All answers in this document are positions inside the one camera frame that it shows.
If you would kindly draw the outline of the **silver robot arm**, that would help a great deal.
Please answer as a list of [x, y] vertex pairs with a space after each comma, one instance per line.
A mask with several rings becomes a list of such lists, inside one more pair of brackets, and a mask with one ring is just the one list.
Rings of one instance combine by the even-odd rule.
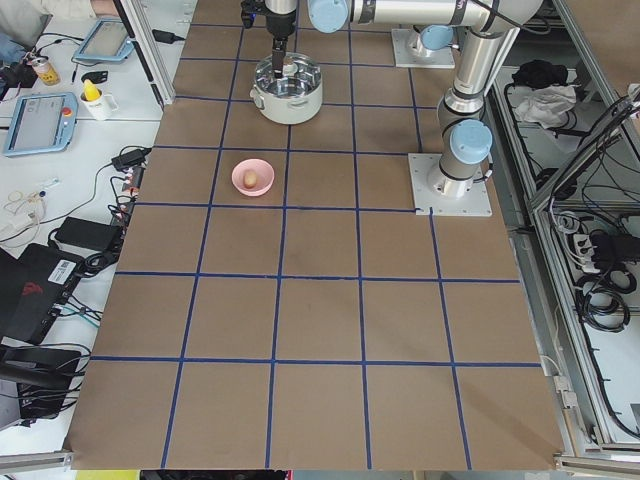
[[414, 51], [418, 56], [429, 56], [433, 52], [454, 45], [455, 30], [449, 25], [413, 26], [416, 33]]
[[463, 27], [467, 31], [453, 84], [438, 106], [444, 151], [427, 175], [431, 191], [444, 198], [461, 198], [474, 184], [474, 175], [488, 157], [492, 134], [480, 120], [485, 90], [505, 40], [515, 28], [533, 18], [539, 1], [309, 1], [308, 15], [322, 33], [358, 24], [416, 24]]

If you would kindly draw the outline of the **person's forearm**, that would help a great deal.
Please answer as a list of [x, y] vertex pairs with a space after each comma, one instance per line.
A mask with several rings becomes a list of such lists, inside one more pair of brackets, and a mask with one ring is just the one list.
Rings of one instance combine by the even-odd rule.
[[46, 0], [46, 1], [1, 1], [1, 17], [19, 20], [42, 16], [58, 16], [64, 19], [85, 19], [96, 16], [118, 16], [113, 1], [104, 0]]

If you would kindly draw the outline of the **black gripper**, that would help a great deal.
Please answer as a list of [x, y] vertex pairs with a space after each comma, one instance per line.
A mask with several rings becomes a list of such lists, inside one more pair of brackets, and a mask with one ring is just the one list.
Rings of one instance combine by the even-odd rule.
[[256, 16], [264, 16], [272, 42], [272, 71], [276, 79], [283, 75], [287, 38], [295, 31], [297, 2], [295, 0], [243, 0], [241, 20], [250, 29]]

